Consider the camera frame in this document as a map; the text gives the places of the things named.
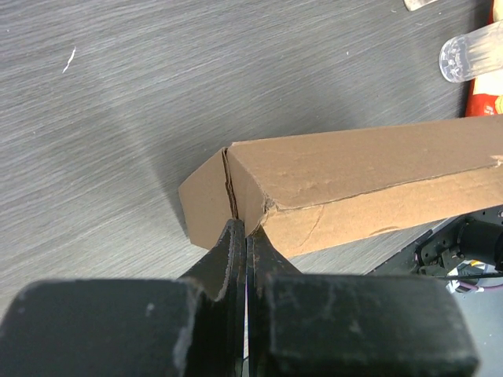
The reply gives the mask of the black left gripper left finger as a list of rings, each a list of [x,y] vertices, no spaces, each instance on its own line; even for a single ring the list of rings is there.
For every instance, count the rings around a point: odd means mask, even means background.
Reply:
[[[39,280],[1,323],[4,376],[239,376],[244,226],[178,279]]]

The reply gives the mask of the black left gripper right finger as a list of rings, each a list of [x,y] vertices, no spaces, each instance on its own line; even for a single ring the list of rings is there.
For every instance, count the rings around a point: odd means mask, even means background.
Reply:
[[[480,359],[443,282],[301,273],[246,239],[252,376],[472,376]]]

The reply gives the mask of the brown cardboard box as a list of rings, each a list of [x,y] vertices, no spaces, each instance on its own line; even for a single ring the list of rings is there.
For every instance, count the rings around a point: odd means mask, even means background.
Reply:
[[[502,117],[235,142],[178,192],[199,247],[237,219],[307,254],[501,204]]]

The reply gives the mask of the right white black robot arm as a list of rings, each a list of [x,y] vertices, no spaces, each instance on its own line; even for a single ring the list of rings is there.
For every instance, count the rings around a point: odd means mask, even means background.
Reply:
[[[502,206],[448,218],[370,272],[418,275],[446,282],[450,293],[501,290]]]

